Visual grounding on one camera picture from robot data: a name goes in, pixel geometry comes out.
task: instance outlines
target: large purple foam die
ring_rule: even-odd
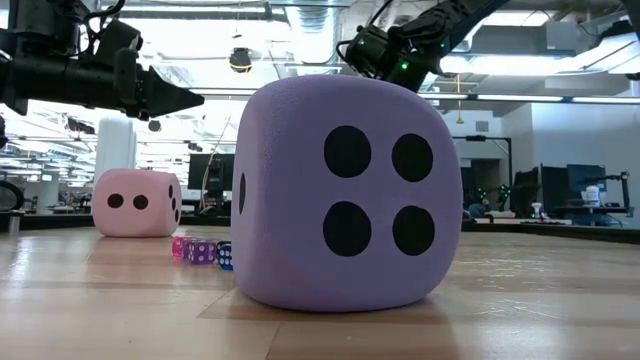
[[[240,123],[233,194],[236,283],[277,307],[418,301],[458,244],[451,135],[425,100],[382,81],[304,76],[258,90]]]

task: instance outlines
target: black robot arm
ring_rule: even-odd
[[[509,0],[445,0],[413,21],[387,32],[373,24],[359,27],[344,60],[363,76],[417,92],[428,73],[446,75],[440,60],[458,46],[483,19]],[[640,1],[621,0],[632,22]],[[634,26],[640,25],[640,19]]]
[[[0,29],[1,101],[26,115],[29,99],[120,110],[150,117],[195,107],[202,96],[165,82],[137,63],[141,34],[112,18],[125,1],[97,11],[95,0],[11,0],[8,29]],[[100,19],[93,31],[89,20]],[[80,49],[80,25],[89,47]]]

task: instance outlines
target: die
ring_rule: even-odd
[[[182,260],[189,260],[189,246],[198,241],[196,238],[185,239],[182,243]]]
[[[190,236],[176,236],[173,238],[173,244],[171,246],[171,252],[174,257],[182,258],[184,249],[188,245],[189,240],[193,239]]]
[[[440,114],[355,76],[259,89],[238,130],[233,194],[236,284],[281,308],[418,301],[446,275],[460,235],[459,160]]]
[[[213,264],[216,261],[216,244],[213,241],[191,242],[187,259],[193,265]]]
[[[180,223],[182,191],[175,174],[112,169],[98,180],[93,221],[104,236],[170,236]]]
[[[218,244],[218,263],[223,270],[233,270],[233,258],[231,257],[231,243],[225,241]]]

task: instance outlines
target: person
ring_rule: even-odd
[[[491,211],[489,199],[482,199],[481,204],[476,203],[469,206],[469,213],[476,219],[484,217],[489,211]]]

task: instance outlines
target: wooden tabletop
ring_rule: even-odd
[[[257,304],[233,273],[173,261],[169,239],[3,236],[0,359],[640,359],[640,247],[462,236],[425,300],[347,315]]]

